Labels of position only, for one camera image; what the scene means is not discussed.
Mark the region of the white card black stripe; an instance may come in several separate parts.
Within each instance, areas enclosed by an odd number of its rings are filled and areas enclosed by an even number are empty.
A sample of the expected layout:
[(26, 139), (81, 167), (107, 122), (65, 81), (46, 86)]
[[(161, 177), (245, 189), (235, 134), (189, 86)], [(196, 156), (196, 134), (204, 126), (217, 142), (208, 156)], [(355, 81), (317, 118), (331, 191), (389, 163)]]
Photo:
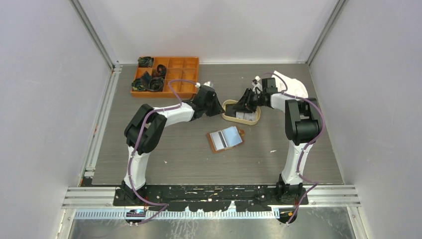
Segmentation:
[(227, 142), (225, 140), (222, 130), (210, 133), (210, 137), (216, 151), (223, 150), (228, 148)]

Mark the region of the orange leather card holder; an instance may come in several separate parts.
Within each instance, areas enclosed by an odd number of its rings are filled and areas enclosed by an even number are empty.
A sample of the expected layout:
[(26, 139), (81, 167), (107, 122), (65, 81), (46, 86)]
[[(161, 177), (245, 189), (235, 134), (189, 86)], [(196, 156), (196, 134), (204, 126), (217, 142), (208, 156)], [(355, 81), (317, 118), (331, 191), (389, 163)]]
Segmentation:
[(212, 140), (211, 140), (211, 137), (210, 137), (210, 133), (207, 134), (207, 140), (209, 142), (211, 151), (213, 153), (220, 153), (220, 152), (223, 152), (223, 151), (226, 151), (228, 149), (231, 149), (231, 148), (234, 148), (234, 147), (237, 147), (237, 146), (244, 144), (244, 138), (243, 138), (244, 137), (244, 131), (241, 130), (240, 128), (238, 128), (237, 126), (231, 126), (231, 127), (222, 129), (222, 132), (224, 134), (228, 148), (223, 149), (223, 150), (219, 150), (219, 151), (216, 151), (214, 149), (214, 146), (213, 146), (213, 143), (212, 143)]

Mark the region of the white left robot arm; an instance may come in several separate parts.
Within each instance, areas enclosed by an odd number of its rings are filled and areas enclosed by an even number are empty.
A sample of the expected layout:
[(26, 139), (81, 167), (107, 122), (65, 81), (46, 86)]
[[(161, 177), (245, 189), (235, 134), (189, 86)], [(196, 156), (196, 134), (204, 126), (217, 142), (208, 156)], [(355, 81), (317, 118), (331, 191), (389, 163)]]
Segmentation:
[(212, 82), (196, 83), (196, 95), (168, 107), (143, 104), (124, 130), (128, 146), (128, 165), (117, 196), (126, 205), (145, 202), (146, 167), (151, 152), (157, 147), (164, 129), (170, 125), (213, 117), (224, 112)]

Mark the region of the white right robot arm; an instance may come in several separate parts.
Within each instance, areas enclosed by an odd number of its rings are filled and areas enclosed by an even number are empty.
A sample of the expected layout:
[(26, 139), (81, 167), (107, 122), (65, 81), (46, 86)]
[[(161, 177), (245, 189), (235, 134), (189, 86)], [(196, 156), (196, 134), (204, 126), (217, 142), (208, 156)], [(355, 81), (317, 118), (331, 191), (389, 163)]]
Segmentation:
[(284, 205), (304, 195), (303, 170), (312, 145), (325, 128), (322, 113), (315, 98), (308, 98), (304, 91), (293, 94), (289, 81), (276, 73), (271, 78), (256, 79), (254, 88), (245, 90), (235, 104), (225, 107), (226, 115), (239, 116), (254, 113), (258, 107), (267, 106), (285, 114), (285, 134), (289, 140), (287, 160), (275, 195)]

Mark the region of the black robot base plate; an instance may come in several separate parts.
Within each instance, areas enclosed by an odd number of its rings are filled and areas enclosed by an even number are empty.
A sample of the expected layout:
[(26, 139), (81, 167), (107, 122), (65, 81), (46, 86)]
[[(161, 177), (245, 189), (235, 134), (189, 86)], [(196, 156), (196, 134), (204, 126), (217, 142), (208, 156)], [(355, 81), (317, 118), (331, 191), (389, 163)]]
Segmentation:
[(145, 185), (137, 193), (127, 185), (117, 187), (114, 206), (149, 206), (157, 211), (167, 204), (167, 211), (186, 209), (197, 212), (227, 211), (234, 204), (237, 212), (269, 211), (272, 206), (307, 205), (306, 189), (281, 185)]

